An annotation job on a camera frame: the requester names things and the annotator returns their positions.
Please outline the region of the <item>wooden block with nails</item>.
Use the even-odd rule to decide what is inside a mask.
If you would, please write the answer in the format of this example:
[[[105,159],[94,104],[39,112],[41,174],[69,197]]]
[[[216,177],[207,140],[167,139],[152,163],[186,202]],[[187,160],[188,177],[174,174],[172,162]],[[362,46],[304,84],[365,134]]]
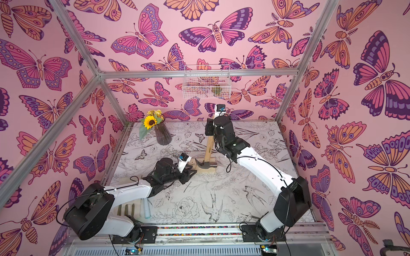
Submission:
[[[218,166],[216,162],[205,162],[204,160],[201,162],[197,159],[191,159],[188,165],[192,166],[197,173],[215,173]]]

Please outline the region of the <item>wooden handle claw hammer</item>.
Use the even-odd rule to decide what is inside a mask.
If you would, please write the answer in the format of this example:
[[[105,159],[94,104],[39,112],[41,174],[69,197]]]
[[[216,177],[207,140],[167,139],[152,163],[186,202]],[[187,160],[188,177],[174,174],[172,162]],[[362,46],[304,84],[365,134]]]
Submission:
[[[197,159],[197,160],[200,160],[201,162],[202,162],[202,160],[204,160],[205,162],[216,162],[215,159],[211,158],[213,147],[214,147],[214,137],[212,135],[212,136],[208,137],[207,148],[206,148],[204,158]]]

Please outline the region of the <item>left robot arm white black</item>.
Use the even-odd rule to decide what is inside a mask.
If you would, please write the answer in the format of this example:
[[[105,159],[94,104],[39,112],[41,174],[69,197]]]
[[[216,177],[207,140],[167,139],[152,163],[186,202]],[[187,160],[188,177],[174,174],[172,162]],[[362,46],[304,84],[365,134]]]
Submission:
[[[119,236],[128,242],[140,240],[140,222],[131,214],[116,215],[114,209],[137,199],[153,197],[174,181],[187,183],[197,173],[190,161],[191,158],[186,154],[180,155],[177,163],[170,158],[162,158],[146,177],[119,186],[93,183],[84,187],[79,179],[73,180],[68,194],[68,206],[62,207],[63,223],[53,242],[63,245],[71,230],[82,241],[96,235]]]

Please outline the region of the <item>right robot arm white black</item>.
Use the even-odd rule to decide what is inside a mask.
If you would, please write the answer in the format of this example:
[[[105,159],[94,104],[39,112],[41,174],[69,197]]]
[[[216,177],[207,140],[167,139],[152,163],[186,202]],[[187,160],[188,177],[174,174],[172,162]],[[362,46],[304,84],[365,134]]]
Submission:
[[[273,210],[255,224],[259,239],[265,241],[285,236],[285,227],[294,226],[312,206],[306,179],[294,178],[260,156],[248,142],[235,135],[228,116],[208,118],[205,134],[213,137],[216,150],[231,164],[237,163],[248,169],[276,197]]]

